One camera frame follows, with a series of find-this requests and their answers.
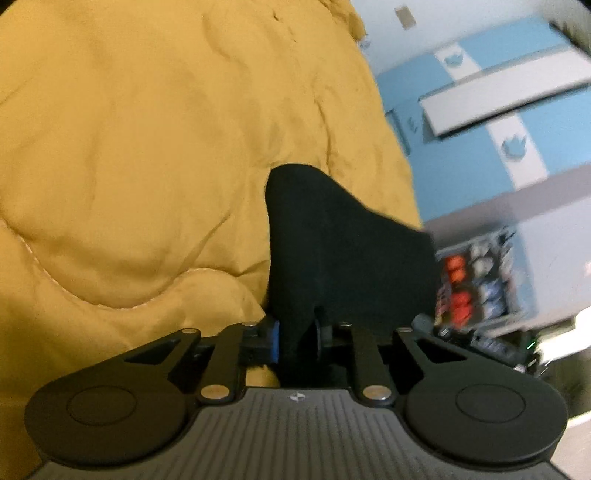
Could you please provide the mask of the black pants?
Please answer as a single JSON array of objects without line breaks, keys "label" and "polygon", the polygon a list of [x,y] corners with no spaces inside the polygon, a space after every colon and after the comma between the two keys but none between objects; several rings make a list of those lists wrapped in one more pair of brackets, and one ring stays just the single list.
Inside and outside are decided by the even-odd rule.
[{"label": "black pants", "polygon": [[434,315],[432,237],[377,214],[315,167],[287,164],[266,183],[270,279],[266,315],[279,324],[284,388],[325,388],[318,328],[341,322],[389,336]]}]

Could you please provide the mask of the shoe rack with shoes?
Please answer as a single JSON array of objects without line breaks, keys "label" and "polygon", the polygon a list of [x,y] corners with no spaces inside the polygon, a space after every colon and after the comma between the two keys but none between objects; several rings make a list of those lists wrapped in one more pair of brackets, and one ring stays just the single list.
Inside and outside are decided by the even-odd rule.
[{"label": "shoe rack with shoes", "polygon": [[532,317],[537,302],[521,237],[504,227],[440,249],[435,324],[489,330]]}]

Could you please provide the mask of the yellow quilted duvet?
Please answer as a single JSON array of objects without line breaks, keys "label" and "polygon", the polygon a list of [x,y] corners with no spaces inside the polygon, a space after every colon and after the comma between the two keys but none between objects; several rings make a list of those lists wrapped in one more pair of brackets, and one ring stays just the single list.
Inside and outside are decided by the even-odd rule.
[{"label": "yellow quilted duvet", "polygon": [[15,1],[1,15],[1,475],[41,386],[263,317],[264,189],[308,164],[417,228],[348,1]]}]

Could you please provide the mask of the blue white wardrobe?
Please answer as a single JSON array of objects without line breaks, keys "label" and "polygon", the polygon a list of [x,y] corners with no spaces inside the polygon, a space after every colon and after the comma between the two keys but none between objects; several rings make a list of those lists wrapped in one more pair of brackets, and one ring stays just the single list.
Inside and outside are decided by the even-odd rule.
[{"label": "blue white wardrobe", "polygon": [[575,47],[547,20],[527,17],[460,39],[379,75],[386,117],[413,171],[420,215],[436,221],[590,164],[590,83],[435,135],[420,100],[477,74]]}]

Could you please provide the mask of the wardrobe mirror panel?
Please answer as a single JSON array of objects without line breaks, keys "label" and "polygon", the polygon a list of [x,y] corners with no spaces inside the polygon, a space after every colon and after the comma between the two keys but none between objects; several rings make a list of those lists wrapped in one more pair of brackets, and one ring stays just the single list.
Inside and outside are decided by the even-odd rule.
[{"label": "wardrobe mirror panel", "polygon": [[432,132],[445,136],[589,83],[590,56],[564,47],[477,74],[423,97],[420,105]]}]

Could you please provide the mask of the beige wall switch plate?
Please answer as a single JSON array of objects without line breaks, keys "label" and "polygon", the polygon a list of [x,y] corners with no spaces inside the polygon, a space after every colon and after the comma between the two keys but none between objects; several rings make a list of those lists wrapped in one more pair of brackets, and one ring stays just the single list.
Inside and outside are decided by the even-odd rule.
[{"label": "beige wall switch plate", "polygon": [[408,6],[404,5],[397,7],[394,12],[404,30],[409,30],[417,24],[416,19]]}]

